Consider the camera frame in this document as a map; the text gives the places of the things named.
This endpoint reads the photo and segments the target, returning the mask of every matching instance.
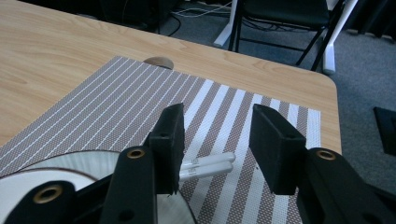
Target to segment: white object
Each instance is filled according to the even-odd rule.
[[[211,165],[222,161],[234,162],[235,154],[233,152],[225,152],[222,154],[211,155],[202,158],[195,158],[193,160],[184,160],[181,163],[180,170],[186,170],[198,166]]]
[[[229,161],[223,161],[216,164],[181,170],[180,181],[230,173],[232,169],[233,165]]]
[[[213,45],[217,48],[223,47],[224,43],[227,41],[228,37],[231,35],[231,31],[233,29],[233,19],[235,18],[236,4],[238,0],[233,0],[231,3],[231,13],[230,19],[224,29],[221,31],[218,38],[215,40]]]
[[[341,14],[340,21],[335,26],[334,33],[332,33],[332,37],[327,44],[323,54],[323,73],[326,75],[332,75],[335,73],[334,41],[340,34],[343,26],[347,22],[347,18],[357,3],[358,0],[346,1],[346,6],[344,8],[343,14]]]

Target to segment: white cable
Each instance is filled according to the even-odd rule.
[[[228,14],[230,12],[217,12],[217,11],[222,9],[222,8],[227,7],[230,4],[231,4],[231,2],[227,3],[226,5],[224,5],[222,7],[218,7],[218,8],[212,9],[212,10],[205,10],[205,9],[201,9],[201,8],[188,8],[188,9],[185,9],[185,10],[181,10],[179,12],[174,12],[173,11],[172,14],[175,14],[175,15],[178,15],[178,16],[181,16],[181,17],[185,17],[185,18],[197,18],[197,17],[201,17],[201,16],[204,16],[206,14],[213,13],[213,12],[216,12],[216,13],[227,13]],[[187,16],[187,15],[180,14],[180,12],[187,12],[187,11],[190,11],[190,10],[200,10],[200,11],[204,11],[204,13],[199,14],[199,15],[193,15],[193,16]]]

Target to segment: chair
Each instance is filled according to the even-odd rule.
[[[329,10],[326,0],[238,0],[229,50],[233,50],[235,42],[235,52],[238,52],[240,40],[284,49],[299,50],[303,52],[303,55],[296,64],[300,65],[308,51],[311,50],[323,31],[327,29],[327,33],[319,47],[318,55],[311,68],[312,71],[316,71],[335,25],[343,12],[345,1],[338,0],[335,7]],[[315,31],[316,34],[306,49],[264,42],[258,39],[243,38],[241,37],[243,19],[247,20],[247,22],[254,22],[251,23],[253,25],[266,23],[275,27]]]

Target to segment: cable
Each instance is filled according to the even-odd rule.
[[[202,15],[202,10],[203,9],[201,9],[201,10],[199,10],[199,11],[195,11],[195,10],[193,10],[193,8],[188,8],[188,10],[190,11],[189,13],[190,14],[199,14],[200,16],[203,16]],[[176,16],[179,16],[179,17],[187,17],[188,18],[188,16],[185,16],[185,15],[182,15],[182,14],[180,14],[180,15],[178,15],[177,13],[178,13],[178,11],[173,11],[173,12],[171,12],[172,14],[174,14],[174,15],[176,15]],[[210,13],[208,13],[208,14],[205,14],[205,16],[211,16],[211,17],[221,17],[221,18],[230,18],[230,13],[231,12],[210,12]]]
[[[171,17],[173,18],[173,19],[175,19],[177,22],[178,22],[178,26],[177,26],[177,28],[170,34],[170,35],[168,35],[168,36],[172,36],[172,35],[174,35],[179,29],[180,29],[180,26],[181,26],[181,21],[178,19],[178,18],[176,18],[174,15],[172,15],[171,14]]]
[[[122,17],[121,17],[121,22],[124,23],[124,16],[125,16],[125,9],[126,6],[128,5],[129,0],[125,0],[124,8],[122,10]]]
[[[308,30],[296,30],[294,28],[286,28],[281,25],[273,25],[270,24],[269,27],[263,27],[260,26],[252,21],[248,20],[243,20],[242,23],[246,25],[246,27],[256,29],[256,30],[261,30],[265,32],[294,32],[294,33],[307,33],[309,32]]]
[[[212,10],[205,10],[205,9],[201,9],[201,8],[187,8],[187,9],[184,9],[184,10],[181,10],[181,11],[178,11],[178,12],[172,11],[171,13],[174,14],[174,15],[178,15],[178,16],[181,16],[181,17],[185,17],[185,18],[197,18],[197,17],[204,16],[204,15],[206,15],[206,14],[209,14],[209,13],[229,14],[230,12],[218,12],[218,10],[220,10],[220,9],[222,9],[222,8],[225,8],[225,7],[227,7],[227,6],[230,5],[230,4],[231,4],[231,2],[227,3],[227,4],[224,5],[224,6],[221,6],[221,7],[212,9]],[[199,15],[194,15],[194,16],[189,16],[189,15],[180,14],[180,13],[182,13],[182,12],[187,12],[187,11],[191,11],[191,10],[203,11],[204,13],[201,13],[201,14],[199,14]]]

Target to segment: striped placemat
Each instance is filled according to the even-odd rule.
[[[253,104],[278,110],[320,146],[320,112],[115,57],[1,148],[0,176],[67,152],[142,145],[163,109],[184,104],[185,159],[231,151],[233,171],[181,184],[198,223],[300,223],[295,197],[275,196],[248,149]]]

